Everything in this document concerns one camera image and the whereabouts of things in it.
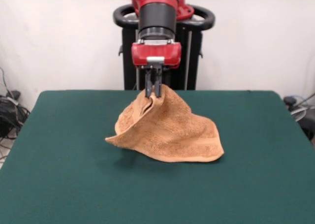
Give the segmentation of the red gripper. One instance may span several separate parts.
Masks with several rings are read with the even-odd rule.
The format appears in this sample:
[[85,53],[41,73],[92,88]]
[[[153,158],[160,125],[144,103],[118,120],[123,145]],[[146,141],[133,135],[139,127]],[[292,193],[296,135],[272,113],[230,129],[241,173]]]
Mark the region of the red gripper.
[[[131,47],[132,62],[135,66],[159,63],[170,68],[178,68],[181,61],[182,46],[180,43],[169,44],[141,44],[133,43]],[[145,73],[145,97],[152,93],[152,70],[147,69]],[[162,66],[155,68],[155,95],[161,97]]]

